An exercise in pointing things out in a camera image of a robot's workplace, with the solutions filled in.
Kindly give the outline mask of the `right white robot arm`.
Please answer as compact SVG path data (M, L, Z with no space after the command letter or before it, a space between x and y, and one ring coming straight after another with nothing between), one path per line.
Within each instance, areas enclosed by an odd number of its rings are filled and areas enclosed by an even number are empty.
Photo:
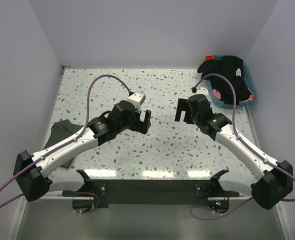
M232 121L222 113L214 113L211 104L203 94L177 102L175 121L196 125L200 131L212 140L226 147L251 172L254 181L241 182L232 177L223 177L226 173L215 174L210 184L213 195L220 197L227 191L252 196L255 202L270 210L293 191L293 166L286 160L279 162L255 146L239 131L234 131Z

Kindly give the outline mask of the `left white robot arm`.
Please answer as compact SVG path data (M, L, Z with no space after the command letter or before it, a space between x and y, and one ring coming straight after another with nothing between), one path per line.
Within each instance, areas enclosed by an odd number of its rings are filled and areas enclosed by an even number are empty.
M51 174L62 164L76 156L109 142L126 130L147 134L151 126L150 110L141 117L140 103L122 100L111 111L93 118L85 126L64 140L44 150L29 154L26 150L16 157L13 177L23 196L36 201L52 191L72 191L86 196L91 184L82 176L75 181L52 180Z

